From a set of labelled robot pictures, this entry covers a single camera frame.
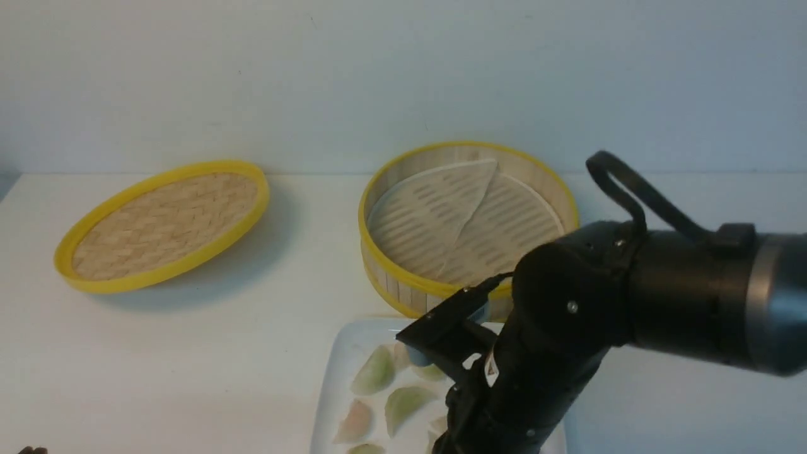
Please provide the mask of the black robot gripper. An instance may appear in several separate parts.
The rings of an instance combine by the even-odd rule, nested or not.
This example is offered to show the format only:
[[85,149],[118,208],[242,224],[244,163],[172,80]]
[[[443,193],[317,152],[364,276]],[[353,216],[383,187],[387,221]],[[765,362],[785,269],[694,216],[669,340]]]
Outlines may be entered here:
[[629,339],[624,258],[632,222],[598,221],[517,262],[513,310],[451,394],[434,453],[537,453],[614,345]]

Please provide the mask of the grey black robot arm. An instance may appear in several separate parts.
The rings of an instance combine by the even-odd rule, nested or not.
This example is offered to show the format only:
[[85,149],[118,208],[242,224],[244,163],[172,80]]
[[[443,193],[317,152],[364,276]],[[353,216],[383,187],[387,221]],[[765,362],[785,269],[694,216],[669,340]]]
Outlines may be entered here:
[[600,221],[528,252],[501,329],[470,316],[504,276],[458,291],[398,339],[453,379],[435,453],[536,453],[611,348],[776,376],[805,369],[805,235],[725,224],[703,238]]

